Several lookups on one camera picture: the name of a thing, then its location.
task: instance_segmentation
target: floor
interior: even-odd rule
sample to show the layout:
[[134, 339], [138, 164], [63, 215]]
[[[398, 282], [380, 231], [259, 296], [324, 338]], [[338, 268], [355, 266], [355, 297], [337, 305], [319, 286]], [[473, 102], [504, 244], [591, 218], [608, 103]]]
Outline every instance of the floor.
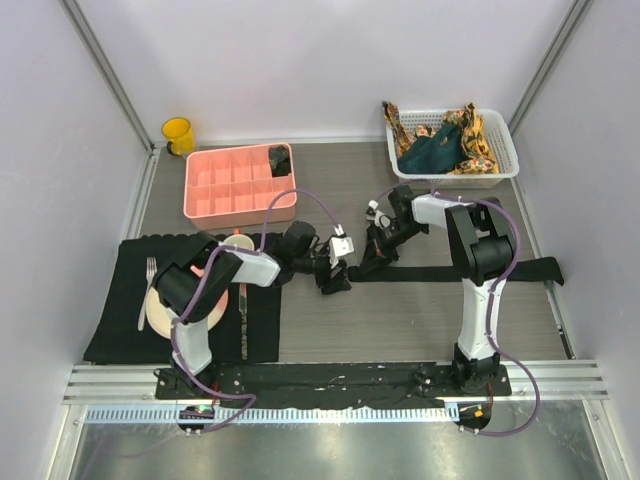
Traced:
[[[370, 199], [397, 183], [386, 144], [323, 143], [293, 145], [299, 187], [320, 196], [356, 246], [364, 243], [364, 211]], [[158, 163], [142, 235], [193, 233], [182, 212], [184, 160], [163, 151]], [[465, 196], [495, 196], [521, 226], [522, 259], [533, 258], [516, 198], [508, 181], [490, 190], [465, 190]], [[313, 224], [321, 237], [331, 223], [313, 200], [299, 196], [296, 218]], [[273, 224], [284, 231], [288, 223]], [[257, 232], [258, 226], [245, 227]], [[221, 230], [217, 233], [230, 233]], [[398, 265], [450, 265], [443, 230], [415, 237], [400, 250]], [[447, 360], [460, 333], [462, 287], [458, 284], [354, 284], [350, 292], [323, 297], [312, 277], [298, 275], [283, 287], [280, 359], [285, 362]], [[543, 284], [510, 282], [500, 305], [498, 340], [523, 360], [566, 359]]]

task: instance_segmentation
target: yellow mug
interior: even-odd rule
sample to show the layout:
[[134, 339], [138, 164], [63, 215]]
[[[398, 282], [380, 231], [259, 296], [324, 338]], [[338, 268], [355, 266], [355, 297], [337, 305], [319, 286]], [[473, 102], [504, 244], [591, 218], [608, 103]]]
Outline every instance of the yellow mug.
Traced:
[[162, 126], [162, 134], [167, 139], [167, 150], [171, 155], [180, 157], [196, 149], [196, 137], [191, 123], [186, 118], [176, 117], [167, 120]]

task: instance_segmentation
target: silver fork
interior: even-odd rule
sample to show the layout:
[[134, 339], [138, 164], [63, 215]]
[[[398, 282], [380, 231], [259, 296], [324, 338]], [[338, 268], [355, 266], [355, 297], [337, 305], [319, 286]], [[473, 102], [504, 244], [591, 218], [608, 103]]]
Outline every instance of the silver fork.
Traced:
[[144, 291], [144, 299], [142, 300], [142, 307], [140, 308], [140, 316], [138, 317], [138, 331], [142, 331], [144, 328], [144, 320], [146, 317], [146, 305], [147, 295], [149, 295], [149, 289], [151, 288], [151, 281], [158, 271], [156, 265], [156, 257], [147, 257], [147, 288]]

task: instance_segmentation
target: green cloth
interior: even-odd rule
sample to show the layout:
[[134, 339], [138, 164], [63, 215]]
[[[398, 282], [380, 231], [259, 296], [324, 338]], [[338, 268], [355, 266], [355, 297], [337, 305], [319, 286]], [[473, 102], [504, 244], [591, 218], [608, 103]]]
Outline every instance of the green cloth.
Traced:
[[398, 159], [398, 169], [413, 175], [438, 175], [452, 171], [466, 156], [460, 127], [443, 124], [433, 137], [418, 137]]

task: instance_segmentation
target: black strap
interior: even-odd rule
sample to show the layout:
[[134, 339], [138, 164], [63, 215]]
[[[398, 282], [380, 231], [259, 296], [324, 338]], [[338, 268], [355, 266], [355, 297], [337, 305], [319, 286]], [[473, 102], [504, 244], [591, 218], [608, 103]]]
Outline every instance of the black strap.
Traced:
[[[360, 273], [360, 267], [349, 267], [351, 282], [459, 282], [461, 280], [453, 267], [383, 267]], [[564, 277], [560, 265], [554, 257], [536, 258], [518, 262], [509, 275], [509, 280], [516, 282], [553, 281], [564, 285]]]

